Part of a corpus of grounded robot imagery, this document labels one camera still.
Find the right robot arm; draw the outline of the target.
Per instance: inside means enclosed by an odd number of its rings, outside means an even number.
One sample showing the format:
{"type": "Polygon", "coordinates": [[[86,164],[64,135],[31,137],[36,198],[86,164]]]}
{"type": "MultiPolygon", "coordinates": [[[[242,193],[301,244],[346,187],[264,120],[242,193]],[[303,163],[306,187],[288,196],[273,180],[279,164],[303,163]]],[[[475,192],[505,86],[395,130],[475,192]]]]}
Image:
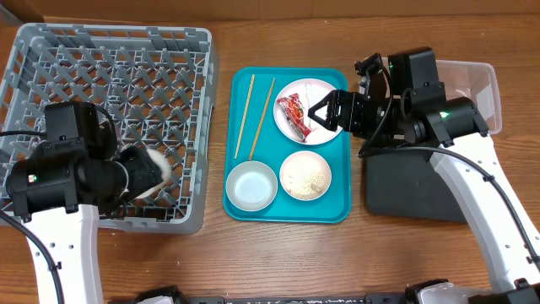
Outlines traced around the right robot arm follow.
{"type": "Polygon", "coordinates": [[[359,91],[331,91],[310,106],[309,117],[362,138],[362,158],[425,154],[454,196],[489,272],[489,294],[436,280],[407,288],[407,302],[538,302],[538,230],[500,166],[479,109],[466,96],[446,98],[434,51],[374,54],[355,69],[359,91]]]}

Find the wooden chopstick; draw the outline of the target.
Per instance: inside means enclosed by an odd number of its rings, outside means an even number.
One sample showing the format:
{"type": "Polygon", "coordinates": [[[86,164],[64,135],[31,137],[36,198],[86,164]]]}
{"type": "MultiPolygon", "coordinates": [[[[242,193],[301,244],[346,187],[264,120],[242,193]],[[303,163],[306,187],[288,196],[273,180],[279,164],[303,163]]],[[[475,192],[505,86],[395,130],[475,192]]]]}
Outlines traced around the wooden chopstick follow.
{"type": "Polygon", "coordinates": [[[235,148],[235,159],[237,159],[239,151],[240,151],[242,136],[243,136],[244,127],[246,123],[246,117],[247,117],[247,113],[248,113],[248,109],[249,109],[249,105],[251,101],[251,93],[252,93],[254,82],[255,82],[255,74],[251,76],[251,82],[250,82],[250,86],[249,86],[247,97],[246,97],[246,103],[245,103],[244,112],[243,112],[243,116],[242,116],[242,120],[240,124],[239,137],[238,137],[236,148],[235,148]]]}
{"type": "Polygon", "coordinates": [[[266,101],[265,101],[265,104],[264,104],[264,107],[263,107],[263,110],[262,110],[262,114],[261,114],[261,117],[260,117],[260,121],[259,121],[259,124],[257,126],[257,130],[256,130],[256,134],[255,134],[255,137],[253,139],[253,142],[252,142],[252,146],[251,146],[251,150],[250,150],[250,154],[249,154],[249,157],[248,157],[248,160],[251,161],[252,158],[253,158],[253,155],[254,155],[254,152],[255,152],[255,149],[256,149],[256,146],[257,146],[257,142],[258,142],[258,139],[259,139],[259,136],[260,136],[260,132],[262,130],[262,125],[264,123],[264,120],[265,120],[265,116],[266,116],[266,113],[267,113],[267,108],[268,108],[268,105],[269,105],[269,101],[272,97],[272,94],[273,94],[273,87],[274,87],[274,84],[275,84],[275,78],[273,78],[273,81],[271,83],[271,86],[269,88],[269,91],[267,92],[267,98],[266,98],[266,101]]]}

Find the red snack wrapper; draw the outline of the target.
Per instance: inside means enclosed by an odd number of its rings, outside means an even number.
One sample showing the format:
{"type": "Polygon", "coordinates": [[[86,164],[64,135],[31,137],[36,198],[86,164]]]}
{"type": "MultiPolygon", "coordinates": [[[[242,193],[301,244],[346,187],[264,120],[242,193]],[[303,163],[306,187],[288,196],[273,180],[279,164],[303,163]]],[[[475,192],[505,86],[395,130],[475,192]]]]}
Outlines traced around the red snack wrapper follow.
{"type": "Polygon", "coordinates": [[[300,142],[305,142],[311,130],[304,124],[304,107],[298,93],[279,98],[278,107],[300,142]]]}

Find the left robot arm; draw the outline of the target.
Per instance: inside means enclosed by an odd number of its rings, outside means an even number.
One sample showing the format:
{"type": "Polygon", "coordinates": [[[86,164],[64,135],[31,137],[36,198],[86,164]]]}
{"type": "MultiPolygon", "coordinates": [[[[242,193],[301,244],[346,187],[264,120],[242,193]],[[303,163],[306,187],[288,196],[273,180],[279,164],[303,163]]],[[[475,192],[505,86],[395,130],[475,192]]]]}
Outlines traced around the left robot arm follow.
{"type": "Polygon", "coordinates": [[[13,215],[3,220],[27,239],[41,303],[101,303],[100,216],[146,198],[171,177],[157,150],[119,150],[112,118],[93,103],[46,107],[46,140],[10,171],[13,215]]]}

